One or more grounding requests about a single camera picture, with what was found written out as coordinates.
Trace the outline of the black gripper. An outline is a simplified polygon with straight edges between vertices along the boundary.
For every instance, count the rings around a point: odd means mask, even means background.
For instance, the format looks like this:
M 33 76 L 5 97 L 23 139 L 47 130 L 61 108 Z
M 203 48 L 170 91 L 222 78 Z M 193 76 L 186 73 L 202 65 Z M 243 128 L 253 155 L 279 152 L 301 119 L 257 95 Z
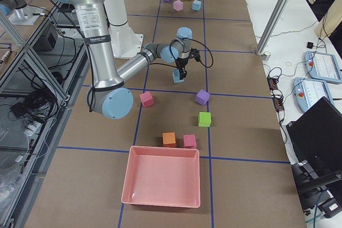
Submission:
M 188 58 L 185 58 L 185 59 L 177 58 L 175 60 L 176 68 L 180 72 L 180 80 L 185 79 L 187 76 L 187 71 L 185 70 L 185 67 L 188 64 L 188 61 L 189 61 Z

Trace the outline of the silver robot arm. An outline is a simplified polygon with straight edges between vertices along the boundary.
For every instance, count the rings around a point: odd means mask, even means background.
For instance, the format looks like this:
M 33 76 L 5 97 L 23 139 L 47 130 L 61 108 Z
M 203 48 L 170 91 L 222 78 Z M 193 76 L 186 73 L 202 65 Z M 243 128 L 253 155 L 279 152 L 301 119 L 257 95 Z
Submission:
M 115 65 L 113 47 L 118 44 L 113 29 L 114 22 L 122 13 L 119 24 L 127 27 L 127 14 L 123 0 L 51 0 L 70 3 L 75 7 L 80 26 L 80 35 L 88 50 L 92 72 L 92 87 L 87 103 L 91 111 L 109 119 L 126 116 L 134 103 L 132 93 L 124 83 L 140 70 L 160 58 L 164 62 L 175 61 L 184 76 L 187 58 L 190 55 L 192 31 L 181 27 L 176 38 L 167 44 L 151 43 L 120 68 Z
M 14 12 L 19 20 L 25 20 L 32 16 L 25 0 L 1 0 L 1 12 L 5 16 Z

